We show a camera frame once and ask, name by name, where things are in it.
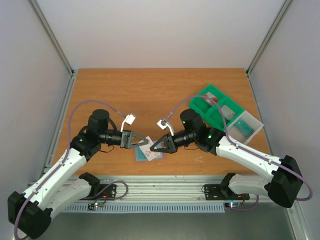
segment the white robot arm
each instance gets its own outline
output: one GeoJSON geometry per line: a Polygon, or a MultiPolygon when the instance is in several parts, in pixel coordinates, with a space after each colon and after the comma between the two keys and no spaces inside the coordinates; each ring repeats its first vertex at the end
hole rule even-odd
{"type": "Polygon", "coordinates": [[[135,117],[130,114],[122,123],[121,130],[109,117],[106,110],[93,111],[88,125],[73,138],[62,157],[35,184],[23,193],[13,192],[8,198],[8,218],[31,239],[42,235],[52,219],[72,203],[87,196],[96,196],[100,180],[90,173],[84,173],[70,186],[63,184],[98,151],[102,144],[132,149],[143,146],[148,140],[129,130],[124,123],[132,124],[135,117]],[[133,144],[134,137],[142,142],[133,144]]]}
{"type": "Polygon", "coordinates": [[[256,172],[257,176],[241,176],[228,173],[220,184],[221,195],[225,200],[232,194],[254,194],[268,196],[282,207],[290,208],[294,203],[303,182],[283,170],[284,166],[301,176],[294,158],[285,156],[283,159],[271,156],[250,148],[232,139],[223,131],[207,127],[201,116],[193,109],[184,110],[180,114],[184,130],[174,132],[172,126],[160,120],[157,124],[161,129],[170,128],[170,133],[160,138],[150,149],[162,153],[176,153],[181,146],[195,143],[200,150],[231,159],[256,172]],[[162,143],[163,148],[156,148],[162,143]]]}

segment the green plastic bin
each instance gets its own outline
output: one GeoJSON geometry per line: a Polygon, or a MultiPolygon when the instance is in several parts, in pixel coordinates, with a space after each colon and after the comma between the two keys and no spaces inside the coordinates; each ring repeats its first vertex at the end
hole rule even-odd
{"type": "MultiPolygon", "coordinates": [[[[229,126],[240,114],[244,112],[244,109],[239,106],[235,101],[233,101],[230,97],[225,95],[218,88],[213,86],[212,84],[208,85],[205,89],[199,92],[197,95],[206,95],[206,93],[212,93],[218,98],[218,105],[222,107],[226,105],[232,111],[235,112],[235,116],[228,120],[225,118],[226,125],[229,126]]],[[[219,113],[219,110],[216,105],[211,106],[205,99],[201,97],[194,97],[189,103],[189,107],[195,110],[200,116],[211,126],[221,131],[225,130],[224,123],[222,120],[222,116],[219,113]]]]}

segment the white connector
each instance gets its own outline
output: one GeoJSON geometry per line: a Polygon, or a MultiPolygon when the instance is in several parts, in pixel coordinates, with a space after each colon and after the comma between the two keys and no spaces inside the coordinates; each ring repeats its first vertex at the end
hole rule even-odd
{"type": "Polygon", "coordinates": [[[131,125],[135,121],[135,119],[136,119],[136,116],[134,114],[130,113],[129,115],[127,115],[125,117],[124,121],[126,124],[131,125]]]}
{"type": "Polygon", "coordinates": [[[160,119],[157,123],[156,123],[162,130],[165,130],[167,128],[166,122],[163,119],[160,119]]]}
{"type": "Polygon", "coordinates": [[[131,124],[135,121],[135,119],[136,119],[136,115],[134,115],[134,114],[132,114],[132,113],[130,113],[129,115],[127,115],[127,116],[124,118],[124,120],[123,120],[123,122],[122,122],[122,124],[121,124],[121,130],[120,130],[120,132],[122,132],[122,131],[124,130],[125,124],[131,125],[131,124]]]}
{"type": "Polygon", "coordinates": [[[175,134],[174,128],[171,126],[171,124],[168,121],[165,121],[163,119],[160,119],[156,123],[162,130],[165,130],[166,128],[169,128],[171,136],[175,134]]]}

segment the orange wooden surface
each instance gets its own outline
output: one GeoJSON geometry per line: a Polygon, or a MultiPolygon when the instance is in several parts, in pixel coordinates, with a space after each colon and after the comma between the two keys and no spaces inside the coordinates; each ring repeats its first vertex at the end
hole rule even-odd
{"type": "MultiPolygon", "coordinates": [[[[54,162],[67,146],[67,119],[76,104],[96,99],[111,104],[125,114],[133,113],[136,120],[133,130],[142,136],[158,140],[168,131],[157,126],[183,98],[198,93],[213,84],[259,119],[252,91],[243,68],[130,68],[130,69],[80,69],[68,106],[66,118],[57,146],[54,162]]],[[[183,129],[180,112],[188,107],[184,103],[170,119],[175,131],[183,129]]],[[[71,139],[87,125],[95,109],[105,108],[98,103],[88,103],[76,111],[71,124],[71,139]]],[[[121,127],[123,117],[107,109],[110,117],[121,127]]],[[[261,131],[249,143],[259,151],[269,153],[265,134],[261,131]]],[[[252,174],[249,169],[226,158],[200,150],[180,148],[165,159],[136,162],[133,149],[120,149],[110,153],[98,152],[76,175],[89,172],[94,175],[223,175],[229,172],[252,174]]]]}

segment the small card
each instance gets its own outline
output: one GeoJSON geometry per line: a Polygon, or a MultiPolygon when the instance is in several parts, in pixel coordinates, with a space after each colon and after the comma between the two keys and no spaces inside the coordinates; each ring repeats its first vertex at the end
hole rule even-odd
{"type": "Polygon", "coordinates": [[[224,117],[227,119],[227,120],[229,120],[229,121],[231,121],[237,114],[234,112],[234,111],[232,111],[228,106],[226,106],[226,105],[223,105],[222,107],[221,107],[221,110],[222,110],[222,113],[223,113],[223,115],[224,115],[224,117]]]}
{"type": "MultiPolygon", "coordinates": [[[[162,148],[163,147],[163,144],[160,142],[155,148],[162,148]]],[[[155,159],[153,160],[156,160],[156,159],[162,159],[164,157],[164,153],[163,152],[159,152],[160,155],[157,156],[155,159]]],[[[136,147],[135,148],[135,160],[137,162],[145,162],[145,161],[148,161],[146,155],[141,151],[141,149],[139,147],[136,147]]]]}
{"type": "Polygon", "coordinates": [[[148,144],[139,146],[145,157],[148,159],[148,161],[151,161],[157,157],[160,156],[160,152],[151,151],[150,147],[154,144],[154,142],[151,140],[149,136],[145,137],[145,139],[148,140],[148,144]]]}
{"type": "MultiPolygon", "coordinates": [[[[218,99],[215,95],[213,95],[211,92],[209,92],[209,91],[208,91],[205,95],[206,95],[208,98],[210,98],[210,99],[212,99],[213,101],[215,101],[216,103],[219,101],[219,99],[218,99]]],[[[210,101],[209,99],[205,99],[205,101],[206,101],[208,104],[210,104],[211,106],[214,105],[213,102],[210,101]]]]}
{"type": "Polygon", "coordinates": [[[236,126],[245,137],[249,137],[255,131],[252,127],[249,126],[248,123],[246,123],[242,119],[236,121],[234,126],[236,126]]]}

